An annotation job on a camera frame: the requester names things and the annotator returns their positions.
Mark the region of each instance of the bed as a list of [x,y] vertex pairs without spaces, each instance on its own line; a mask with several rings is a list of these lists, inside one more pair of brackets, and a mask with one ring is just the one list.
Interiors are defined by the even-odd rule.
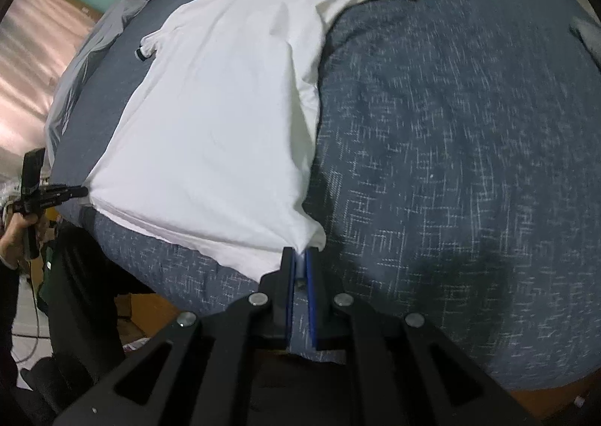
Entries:
[[[148,71],[140,38],[190,1],[151,0],[110,47],[52,181],[83,182]],[[425,313],[509,389],[601,366],[601,73],[574,17],[587,19],[575,0],[369,2],[341,15],[320,65],[304,207],[325,264],[380,311]],[[257,286],[91,208],[60,212],[179,308],[221,311]],[[291,351],[337,359],[308,347],[302,292]]]

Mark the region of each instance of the white tile floor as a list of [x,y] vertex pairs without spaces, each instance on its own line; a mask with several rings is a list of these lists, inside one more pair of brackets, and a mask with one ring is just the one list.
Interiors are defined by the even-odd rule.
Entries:
[[[40,340],[33,356],[26,362],[19,363],[19,370],[21,368],[31,368],[37,360],[52,354],[48,332],[48,318],[40,311],[38,311],[38,316],[40,318]],[[27,280],[22,278],[19,285],[19,304],[17,306],[17,317],[13,324],[13,334],[33,336],[33,338],[13,336],[13,357],[17,362],[29,356],[29,353],[33,350],[36,333],[35,305],[31,295],[31,287],[27,283]],[[20,376],[17,385],[27,388]]]

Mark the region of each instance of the silver screw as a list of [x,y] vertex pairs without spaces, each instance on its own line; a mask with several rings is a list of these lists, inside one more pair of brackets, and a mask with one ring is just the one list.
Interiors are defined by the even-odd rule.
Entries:
[[194,323],[196,323],[196,314],[193,312],[185,311],[177,317],[177,324],[181,327],[189,327]]
[[405,316],[405,323],[411,327],[422,327],[426,322],[425,317],[419,312],[411,312]]
[[269,297],[262,292],[255,292],[248,296],[248,302],[250,302],[253,306],[264,306],[269,302]]
[[349,307],[354,301],[355,299],[353,299],[353,296],[350,296],[349,294],[346,294],[344,292],[341,294],[336,294],[334,296],[334,304],[341,308]]

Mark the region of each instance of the blue fabric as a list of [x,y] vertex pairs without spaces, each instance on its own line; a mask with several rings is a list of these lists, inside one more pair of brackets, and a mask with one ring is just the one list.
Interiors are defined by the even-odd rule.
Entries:
[[[153,0],[115,42],[54,181],[83,181],[149,68],[140,38],[188,1]],[[327,266],[381,311],[425,313],[507,388],[601,366],[601,74],[574,16],[575,0],[379,0],[342,14],[320,66],[305,208]],[[61,212],[181,308],[220,311],[256,287],[75,204]],[[307,332],[298,292],[293,351]]]

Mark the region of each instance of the curtain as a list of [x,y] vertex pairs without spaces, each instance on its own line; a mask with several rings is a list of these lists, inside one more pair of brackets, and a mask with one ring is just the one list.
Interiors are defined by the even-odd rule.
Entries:
[[94,21],[65,0],[14,0],[0,23],[0,183],[44,146],[56,82]]

